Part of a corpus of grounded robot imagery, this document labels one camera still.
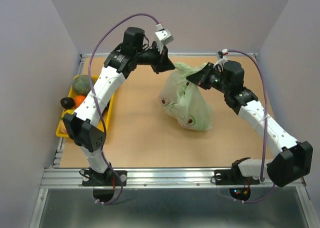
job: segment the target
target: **plastic bag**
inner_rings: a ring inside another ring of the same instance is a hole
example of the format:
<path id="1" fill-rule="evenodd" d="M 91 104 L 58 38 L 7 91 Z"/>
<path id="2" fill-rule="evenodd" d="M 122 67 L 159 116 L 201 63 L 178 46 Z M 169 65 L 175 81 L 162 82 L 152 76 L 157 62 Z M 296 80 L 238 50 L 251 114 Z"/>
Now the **plastic bag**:
<path id="1" fill-rule="evenodd" d="M 170 117 L 186 129 L 207 131 L 212 128 L 213 110 L 199 88 L 186 77 L 200 71 L 206 64 L 192 68 L 185 63 L 174 64 L 174 71 L 159 94 L 159 102 Z"/>

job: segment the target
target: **green melon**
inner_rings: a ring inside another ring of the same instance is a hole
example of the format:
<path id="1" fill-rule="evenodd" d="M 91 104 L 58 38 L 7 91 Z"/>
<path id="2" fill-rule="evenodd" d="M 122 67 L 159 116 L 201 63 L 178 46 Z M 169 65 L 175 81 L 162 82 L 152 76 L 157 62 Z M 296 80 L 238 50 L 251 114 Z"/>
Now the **green melon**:
<path id="1" fill-rule="evenodd" d="M 73 80 L 72 88 L 78 96 L 87 96 L 91 91 L 89 76 L 87 74 L 79 75 Z"/>

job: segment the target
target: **wooden tabletop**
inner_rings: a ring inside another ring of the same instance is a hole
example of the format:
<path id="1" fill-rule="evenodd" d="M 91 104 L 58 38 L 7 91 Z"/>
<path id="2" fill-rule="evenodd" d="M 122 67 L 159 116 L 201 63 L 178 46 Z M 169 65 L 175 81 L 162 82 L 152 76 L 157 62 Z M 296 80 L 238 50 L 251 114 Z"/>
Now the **wooden tabletop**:
<path id="1" fill-rule="evenodd" d="M 184 62 L 191 67 L 216 61 L 215 57 L 173 57 L 173 63 Z M 105 57 L 96 57 L 91 75 L 99 75 Z M 246 57 L 230 56 L 244 68 L 244 84 L 263 102 L 259 73 Z M 89 58 L 83 74 L 88 73 Z M 184 129 L 166 115 L 158 95 L 171 71 L 155 74 L 150 66 L 141 65 L 115 93 L 107 141 L 103 151 L 114 167 L 229 167 L 244 157 L 260 159 L 262 138 L 230 109 L 222 93 L 202 90 L 213 109 L 212 129 L 198 132 Z M 270 151 L 267 158 L 272 158 Z M 61 158 L 61 168 L 86 168 L 88 162 L 80 148 L 67 139 Z"/>

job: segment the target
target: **wall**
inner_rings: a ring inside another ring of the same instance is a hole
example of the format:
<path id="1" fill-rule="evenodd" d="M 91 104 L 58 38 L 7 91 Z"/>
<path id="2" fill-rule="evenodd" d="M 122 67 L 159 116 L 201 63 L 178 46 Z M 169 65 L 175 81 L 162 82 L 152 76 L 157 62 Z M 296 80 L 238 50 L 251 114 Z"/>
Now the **wall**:
<path id="1" fill-rule="evenodd" d="M 0 0 L 0 220 L 29 227 L 79 55 L 51 0 Z"/>
<path id="2" fill-rule="evenodd" d="M 320 218 L 320 2 L 289 0 L 258 56 L 275 117 L 314 148 L 307 190 Z"/>
<path id="3" fill-rule="evenodd" d="M 81 54 L 91 54 L 100 38 L 127 16 L 150 13 L 168 28 L 175 41 L 170 52 L 216 52 L 223 48 L 257 52 L 288 0 L 52 0 Z M 146 30 L 153 39 L 154 23 L 145 17 L 122 25 L 99 53 L 112 51 L 129 26 Z"/>

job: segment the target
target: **yellow bin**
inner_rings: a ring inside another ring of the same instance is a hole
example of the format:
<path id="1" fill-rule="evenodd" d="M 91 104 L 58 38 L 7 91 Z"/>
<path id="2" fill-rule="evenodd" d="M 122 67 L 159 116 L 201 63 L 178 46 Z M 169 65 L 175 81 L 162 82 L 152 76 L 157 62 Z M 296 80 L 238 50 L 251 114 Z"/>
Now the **yellow bin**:
<path id="1" fill-rule="evenodd" d="M 92 79 L 96 82 L 97 79 L 99 78 L 99 76 L 92 76 Z M 77 96 L 77 94 L 75 93 L 73 87 L 71 86 L 70 88 L 70 91 L 69 91 L 69 94 L 68 94 L 68 97 L 71 97 L 71 98 L 75 98 Z M 106 127 L 106 130 L 108 131 L 109 130 L 109 123 L 110 123 L 110 116 L 111 116 L 111 112 L 112 112 L 112 107 L 114 105 L 114 99 L 115 99 L 115 94 L 113 94 L 113 96 L 111 97 L 110 99 L 110 104 L 109 104 L 109 109 L 108 111 L 106 112 L 106 114 L 104 114 L 103 116 L 103 119 L 104 119 L 104 122 L 105 122 L 105 127 Z M 62 111 L 62 114 L 61 114 L 61 117 L 64 117 L 65 113 L 68 111 L 69 113 L 73 113 L 75 109 L 69 109 L 69 110 L 66 110 L 64 109 Z M 58 127 L 56 128 L 56 131 L 55 131 L 55 135 L 57 137 L 64 137 L 64 138 L 69 138 L 68 134 L 65 134 L 65 133 L 62 133 L 62 131 L 60 130 L 60 125 L 61 125 L 61 122 L 63 122 L 61 119 L 59 121 L 59 124 L 58 124 Z M 102 122 L 100 121 L 99 124 L 98 124 L 98 129 L 101 130 L 101 131 L 104 131 L 104 127 L 102 126 Z"/>

